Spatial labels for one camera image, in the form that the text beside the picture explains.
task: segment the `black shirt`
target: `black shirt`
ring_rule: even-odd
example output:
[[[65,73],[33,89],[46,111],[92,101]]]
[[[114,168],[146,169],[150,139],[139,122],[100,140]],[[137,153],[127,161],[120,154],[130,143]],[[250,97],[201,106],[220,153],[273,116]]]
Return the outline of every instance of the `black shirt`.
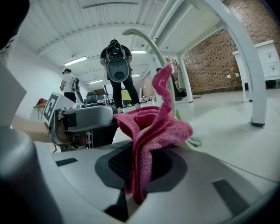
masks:
[[[129,50],[126,46],[121,45],[121,47],[122,47],[122,49],[125,51],[126,57],[132,55],[131,52],[130,52],[130,50]],[[102,52],[101,52],[101,59],[107,57],[107,48],[108,48],[108,47],[106,47],[105,49],[102,50]]]

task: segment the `backpack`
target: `backpack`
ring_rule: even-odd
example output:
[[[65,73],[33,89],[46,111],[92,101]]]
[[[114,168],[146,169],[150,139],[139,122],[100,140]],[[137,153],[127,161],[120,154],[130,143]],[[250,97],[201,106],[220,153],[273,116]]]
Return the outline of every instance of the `backpack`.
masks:
[[[114,82],[123,82],[129,76],[129,64],[127,62],[125,50],[117,42],[107,47],[107,72]]]
[[[70,87],[72,90],[78,90],[79,91],[79,79],[76,77],[73,77],[71,80]]]

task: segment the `red object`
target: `red object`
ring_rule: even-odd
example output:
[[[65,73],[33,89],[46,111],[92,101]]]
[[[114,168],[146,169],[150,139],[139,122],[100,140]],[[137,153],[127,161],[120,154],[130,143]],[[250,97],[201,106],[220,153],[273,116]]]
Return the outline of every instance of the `red object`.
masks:
[[[41,98],[41,99],[39,99],[39,101],[38,101],[37,105],[39,105],[39,104],[43,104],[43,103],[45,103],[45,102],[47,102],[47,100],[46,100],[46,99]]]
[[[145,199],[145,186],[151,181],[151,150],[179,144],[193,134],[192,127],[175,119],[171,112],[172,96],[166,87],[171,74],[172,67],[168,63],[152,81],[156,92],[163,98],[161,107],[149,106],[114,115],[120,129],[133,140],[132,172],[125,188],[127,193],[133,193],[137,204]]]

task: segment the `white shoe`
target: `white shoe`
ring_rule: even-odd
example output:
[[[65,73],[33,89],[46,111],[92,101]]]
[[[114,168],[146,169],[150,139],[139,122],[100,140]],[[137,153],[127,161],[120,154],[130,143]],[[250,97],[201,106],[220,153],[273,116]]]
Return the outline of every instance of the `white shoe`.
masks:
[[[122,113],[123,113],[123,109],[122,109],[121,107],[119,107],[119,108],[117,109],[117,111],[118,111],[118,114],[122,114]]]
[[[135,104],[135,108],[136,108],[136,109],[140,109],[140,108],[141,108],[140,104],[139,104],[139,103],[138,103],[138,104]]]

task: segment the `brick wall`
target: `brick wall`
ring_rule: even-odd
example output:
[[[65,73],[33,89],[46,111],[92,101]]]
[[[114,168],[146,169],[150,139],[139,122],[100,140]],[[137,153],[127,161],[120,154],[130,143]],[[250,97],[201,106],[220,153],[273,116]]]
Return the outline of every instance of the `brick wall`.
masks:
[[[280,27],[260,0],[225,0],[224,4],[244,25],[254,44],[274,40],[280,58]],[[232,55],[236,50],[228,31],[222,29],[183,55],[193,94],[241,89]]]
[[[155,92],[154,92],[154,89],[152,86],[152,78],[151,78],[150,72],[144,77],[143,86],[142,86],[142,94],[146,95],[147,98],[150,98],[150,96],[155,95]]]

